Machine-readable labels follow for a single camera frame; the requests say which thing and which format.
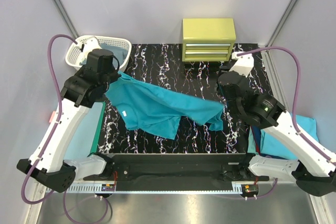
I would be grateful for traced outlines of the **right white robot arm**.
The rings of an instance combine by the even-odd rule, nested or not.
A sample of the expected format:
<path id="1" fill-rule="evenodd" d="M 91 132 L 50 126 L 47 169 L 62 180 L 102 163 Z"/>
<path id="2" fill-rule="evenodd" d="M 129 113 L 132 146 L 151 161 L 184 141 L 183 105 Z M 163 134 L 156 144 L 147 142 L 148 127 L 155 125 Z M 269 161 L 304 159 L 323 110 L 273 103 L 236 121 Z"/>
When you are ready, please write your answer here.
<path id="1" fill-rule="evenodd" d="M 264 130 L 297 157 L 288 160 L 247 154 L 238 167 L 242 179 L 267 176 L 291 181 L 317 197 L 335 192 L 335 154 L 295 125 L 292 121 L 295 116 L 277 99 L 254 93 L 246 74 L 227 67 L 219 69 L 217 91 L 226 98 L 233 118 Z"/>

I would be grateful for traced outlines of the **teal t shirt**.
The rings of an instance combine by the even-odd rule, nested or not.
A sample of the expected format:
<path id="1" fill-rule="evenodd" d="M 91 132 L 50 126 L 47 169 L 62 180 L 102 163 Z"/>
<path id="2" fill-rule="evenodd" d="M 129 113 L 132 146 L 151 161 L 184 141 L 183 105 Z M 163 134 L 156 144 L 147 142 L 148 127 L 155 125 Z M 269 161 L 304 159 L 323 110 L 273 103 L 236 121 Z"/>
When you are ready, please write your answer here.
<path id="1" fill-rule="evenodd" d="M 117 108 L 127 130 L 143 130 L 166 139 L 175 139 L 181 117 L 211 131 L 223 130 L 224 106 L 220 102 L 178 93 L 135 80 L 125 73 L 105 93 Z"/>

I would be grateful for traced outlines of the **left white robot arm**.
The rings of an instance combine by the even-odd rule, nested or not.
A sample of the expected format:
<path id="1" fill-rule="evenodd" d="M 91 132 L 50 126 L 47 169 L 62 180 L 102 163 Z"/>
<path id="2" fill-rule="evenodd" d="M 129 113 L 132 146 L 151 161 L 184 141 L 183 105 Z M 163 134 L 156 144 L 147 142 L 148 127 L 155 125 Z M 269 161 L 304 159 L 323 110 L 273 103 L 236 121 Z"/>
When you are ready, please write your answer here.
<path id="1" fill-rule="evenodd" d="M 113 61 L 113 52 L 93 49 L 87 62 L 74 76 L 67 79 L 60 93 L 61 108 L 53 118 L 42 142 L 30 158 L 20 159 L 17 169 L 47 188 L 62 193 L 74 180 L 97 175 L 103 180 L 113 175 L 112 159 L 103 154 L 92 154 L 77 160 L 64 156 L 80 122 L 93 104 L 121 76 Z"/>

